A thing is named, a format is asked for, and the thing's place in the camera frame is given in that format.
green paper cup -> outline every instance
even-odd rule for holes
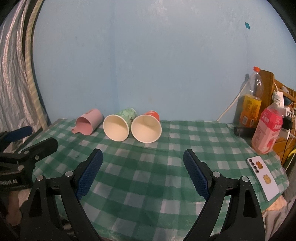
[[[131,123],[137,117],[133,108],[127,108],[115,115],[109,115],[103,122],[105,134],[113,141],[124,141],[130,132]]]

barcode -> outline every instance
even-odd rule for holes
[[[250,127],[253,127],[253,125],[254,125],[254,119],[251,120]]]
[[[242,124],[243,124],[243,125],[246,125],[246,124],[247,124],[247,121],[248,121],[248,117],[246,117],[246,116],[244,115],[244,117],[243,117],[243,119],[242,119]]]

plastic bottle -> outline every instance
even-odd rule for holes
[[[252,138],[252,148],[257,154],[270,152],[278,138],[283,125],[280,109],[280,99],[274,96],[274,102],[261,113],[255,134]]]
[[[249,93],[244,96],[243,110],[240,115],[240,123],[247,127],[253,127],[257,122],[261,98],[263,95],[263,83],[259,75],[260,69],[254,67],[254,72],[248,79]]]

cup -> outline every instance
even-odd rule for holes
[[[90,135],[95,128],[102,122],[103,115],[98,109],[91,109],[76,120],[76,126],[72,129],[72,133],[80,132],[83,135]]]
[[[131,124],[137,117],[133,108],[127,108],[115,115],[109,115],[103,122],[105,134],[113,141],[124,141],[129,134]]]
[[[139,115],[131,124],[133,136],[143,143],[157,141],[161,135],[161,131],[159,114],[153,110]]]

silver curtain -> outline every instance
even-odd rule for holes
[[[31,100],[25,60],[22,54],[22,32],[30,0],[21,0],[0,26],[0,132],[30,125],[41,128]],[[14,151],[19,144],[8,148]]]

